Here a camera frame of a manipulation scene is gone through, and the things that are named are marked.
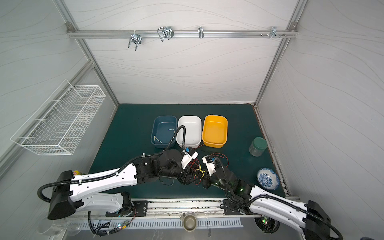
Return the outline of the clear plastic cup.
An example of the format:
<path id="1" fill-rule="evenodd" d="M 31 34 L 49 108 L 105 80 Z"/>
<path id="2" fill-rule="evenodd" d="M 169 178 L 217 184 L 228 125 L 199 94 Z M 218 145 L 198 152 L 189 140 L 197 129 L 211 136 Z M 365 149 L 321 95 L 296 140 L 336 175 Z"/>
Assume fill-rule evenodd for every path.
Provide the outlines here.
<path id="1" fill-rule="evenodd" d="M 47 217 L 40 219 L 37 226 L 37 233 L 45 236 L 56 236 L 66 232 L 70 237 L 77 235 L 81 231 L 80 225 L 68 221 L 67 219 L 49 220 Z"/>

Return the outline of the blue patterned bowl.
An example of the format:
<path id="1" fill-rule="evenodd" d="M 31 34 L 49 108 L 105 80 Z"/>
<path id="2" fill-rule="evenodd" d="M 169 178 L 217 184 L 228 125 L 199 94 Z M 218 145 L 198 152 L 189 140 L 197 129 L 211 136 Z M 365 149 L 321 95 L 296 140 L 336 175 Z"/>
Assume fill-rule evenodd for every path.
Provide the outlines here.
<path id="1" fill-rule="evenodd" d="M 262 168 L 257 173 L 257 180 L 266 190 L 276 190 L 280 186 L 278 174 L 269 168 Z"/>

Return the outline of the white plastic bin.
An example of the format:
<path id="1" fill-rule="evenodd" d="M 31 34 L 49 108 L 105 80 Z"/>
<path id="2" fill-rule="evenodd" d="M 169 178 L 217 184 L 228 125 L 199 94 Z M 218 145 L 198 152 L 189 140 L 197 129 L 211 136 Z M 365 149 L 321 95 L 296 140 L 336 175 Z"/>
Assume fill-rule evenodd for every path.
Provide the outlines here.
<path id="1" fill-rule="evenodd" d="M 202 120 L 198 116 L 182 116 L 178 120 L 178 127 L 186 127 L 185 147 L 196 149 L 202 141 Z"/>

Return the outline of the grey round cup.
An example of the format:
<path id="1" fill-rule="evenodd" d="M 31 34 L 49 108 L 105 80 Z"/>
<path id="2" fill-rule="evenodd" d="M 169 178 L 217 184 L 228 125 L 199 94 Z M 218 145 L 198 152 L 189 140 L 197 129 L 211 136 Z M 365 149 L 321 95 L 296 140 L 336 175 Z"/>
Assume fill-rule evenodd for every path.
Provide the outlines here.
<path id="1" fill-rule="evenodd" d="M 197 228 L 197 218 L 192 214 L 183 214 L 180 220 L 182 221 L 184 230 L 187 232 L 193 232 Z"/>

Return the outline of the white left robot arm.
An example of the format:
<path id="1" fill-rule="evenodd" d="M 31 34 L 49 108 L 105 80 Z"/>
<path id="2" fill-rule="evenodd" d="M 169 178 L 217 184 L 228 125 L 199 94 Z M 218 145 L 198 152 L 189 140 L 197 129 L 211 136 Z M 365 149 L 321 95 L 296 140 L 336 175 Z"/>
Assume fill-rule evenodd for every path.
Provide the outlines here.
<path id="1" fill-rule="evenodd" d="M 38 197 L 50 204 L 48 219 L 67 218 L 76 212 L 101 210 L 117 215 L 130 206 L 129 194 L 106 194 L 115 188 L 152 183 L 160 178 L 178 180 L 189 185 L 204 174 L 189 165 L 197 157 L 194 150 L 179 152 L 164 150 L 157 154 L 141 155 L 126 162 L 119 169 L 90 175 L 75 176 L 71 171 L 60 174 L 54 183 L 41 186 Z"/>

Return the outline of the blue plastic bin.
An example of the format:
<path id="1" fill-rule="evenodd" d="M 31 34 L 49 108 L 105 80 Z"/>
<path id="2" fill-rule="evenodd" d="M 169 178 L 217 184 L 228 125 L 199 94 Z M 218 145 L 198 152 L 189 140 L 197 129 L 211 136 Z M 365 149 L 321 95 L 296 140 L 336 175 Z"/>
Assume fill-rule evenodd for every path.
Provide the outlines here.
<path id="1" fill-rule="evenodd" d="M 158 116 L 153 123 L 151 143 L 155 148 L 164 149 L 177 130 L 177 118 L 175 116 Z"/>

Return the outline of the green lid glass jar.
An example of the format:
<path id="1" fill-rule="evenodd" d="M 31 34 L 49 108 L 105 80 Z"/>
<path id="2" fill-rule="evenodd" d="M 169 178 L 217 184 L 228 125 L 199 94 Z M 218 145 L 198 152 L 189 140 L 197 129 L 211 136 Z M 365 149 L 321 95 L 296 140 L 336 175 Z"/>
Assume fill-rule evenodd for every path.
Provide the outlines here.
<path id="1" fill-rule="evenodd" d="M 264 138 L 256 137 L 249 147 L 249 152 L 254 157 L 260 157 L 267 147 L 268 143 Z"/>

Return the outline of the aluminium top rail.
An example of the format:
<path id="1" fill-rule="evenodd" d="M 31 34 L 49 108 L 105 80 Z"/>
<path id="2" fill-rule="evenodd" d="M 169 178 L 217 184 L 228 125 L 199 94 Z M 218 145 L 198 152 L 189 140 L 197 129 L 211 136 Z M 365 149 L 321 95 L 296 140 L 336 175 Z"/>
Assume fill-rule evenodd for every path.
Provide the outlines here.
<path id="1" fill-rule="evenodd" d="M 160 39 L 160 30 L 143 31 L 74 31 L 68 32 L 71 39 L 129 39 L 133 35 L 138 35 L 143 40 Z M 295 38 L 299 32 L 277 30 L 271 28 L 267 30 L 207 30 L 198 27 L 194 30 L 172 30 L 171 39 L 282 39 Z"/>

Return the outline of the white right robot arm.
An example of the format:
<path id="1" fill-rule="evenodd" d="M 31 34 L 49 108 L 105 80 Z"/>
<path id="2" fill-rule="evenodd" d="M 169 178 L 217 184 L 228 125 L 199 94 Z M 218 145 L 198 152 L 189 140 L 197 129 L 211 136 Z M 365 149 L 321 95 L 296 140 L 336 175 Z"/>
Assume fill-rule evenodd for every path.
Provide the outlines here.
<path id="1" fill-rule="evenodd" d="M 314 202 L 297 202 L 269 193 L 238 179 L 228 168 L 218 167 L 214 173 L 198 174 L 204 188 L 210 186 L 225 192 L 225 206 L 242 214 L 256 214 L 273 219 L 297 230 L 307 240 L 341 240 L 330 217 Z"/>

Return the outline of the green table mat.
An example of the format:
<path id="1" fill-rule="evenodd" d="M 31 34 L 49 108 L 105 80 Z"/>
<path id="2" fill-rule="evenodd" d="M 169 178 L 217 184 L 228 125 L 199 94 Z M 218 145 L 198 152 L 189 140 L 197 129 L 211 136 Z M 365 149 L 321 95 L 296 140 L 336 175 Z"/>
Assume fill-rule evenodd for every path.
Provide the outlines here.
<path id="1" fill-rule="evenodd" d="M 239 179 L 259 186 L 259 169 L 269 168 L 277 173 L 275 164 L 267 149 L 260 157 L 249 153 L 249 146 L 256 137 L 264 137 L 252 105 L 147 105 L 122 104 L 117 109 L 90 173 L 98 173 L 121 167 L 128 160 L 142 153 L 158 153 L 151 143 L 153 123 L 158 116 L 223 116 L 228 120 L 228 137 L 220 148 L 202 146 L 198 149 L 198 159 L 210 153 L 222 153 L 229 159 L 229 170 Z M 208 190 L 202 184 L 181 185 L 174 181 L 172 186 L 164 186 L 159 180 L 154 183 L 115 188 L 104 193 L 130 193 L 137 199 L 182 199 L 182 198 L 225 198 L 225 192 L 216 187 Z"/>

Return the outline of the yellow plastic bin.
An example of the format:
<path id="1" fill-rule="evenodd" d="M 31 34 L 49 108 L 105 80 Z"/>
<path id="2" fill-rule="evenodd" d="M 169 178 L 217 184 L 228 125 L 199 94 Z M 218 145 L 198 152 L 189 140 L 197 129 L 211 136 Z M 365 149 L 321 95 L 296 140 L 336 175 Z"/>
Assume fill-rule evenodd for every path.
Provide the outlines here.
<path id="1" fill-rule="evenodd" d="M 228 120 L 223 116 L 208 115 L 205 117 L 202 140 L 205 146 L 222 148 L 228 138 Z"/>

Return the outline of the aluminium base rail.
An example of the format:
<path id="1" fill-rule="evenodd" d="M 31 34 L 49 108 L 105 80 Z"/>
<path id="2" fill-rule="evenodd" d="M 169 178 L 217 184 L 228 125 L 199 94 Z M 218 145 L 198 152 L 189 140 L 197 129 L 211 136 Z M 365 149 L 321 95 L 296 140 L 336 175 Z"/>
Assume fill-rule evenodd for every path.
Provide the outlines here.
<path id="1" fill-rule="evenodd" d="M 293 205 L 291 208 L 271 198 L 262 198 L 254 201 L 249 207 L 238 207 L 227 199 L 157 199 L 157 200 L 133 200 L 133 206 L 120 215 L 119 212 L 109 213 L 106 210 L 83 209 L 66 219 L 85 218 L 90 211 L 97 218 L 113 219 L 128 217 L 156 217 L 173 216 L 182 214 L 198 215 L 266 215 L 276 217 L 278 210 L 285 210 L 287 214 L 298 212 L 298 208 L 305 209 L 305 203 L 286 199 Z"/>

